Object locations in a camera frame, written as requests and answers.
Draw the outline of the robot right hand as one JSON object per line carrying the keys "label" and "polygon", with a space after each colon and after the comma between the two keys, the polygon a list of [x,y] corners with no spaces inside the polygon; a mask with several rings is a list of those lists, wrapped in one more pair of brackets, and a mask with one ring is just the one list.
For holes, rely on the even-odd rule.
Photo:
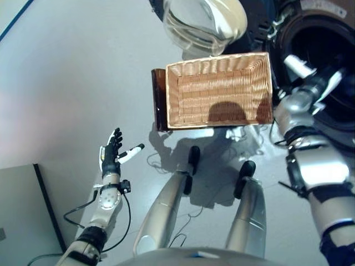
{"label": "robot right hand", "polygon": [[341,55],[336,55],[330,62],[319,68],[308,67],[307,61],[293,54],[285,57],[283,63],[303,80],[296,91],[304,91],[310,95],[312,104],[325,99],[339,86],[347,74],[346,60]]}

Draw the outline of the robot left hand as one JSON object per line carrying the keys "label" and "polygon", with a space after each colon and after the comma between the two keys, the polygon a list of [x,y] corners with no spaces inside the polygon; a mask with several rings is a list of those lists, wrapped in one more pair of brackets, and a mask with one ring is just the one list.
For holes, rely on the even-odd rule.
{"label": "robot left hand", "polygon": [[120,175],[120,166],[131,160],[144,148],[144,144],[138,144],[133,148],[122,153],[119,152],[122,147],[123,133],[120,128],[116,128],[109,136],[105,146],[99,149],[99,168],[102,177],[109,173]]}

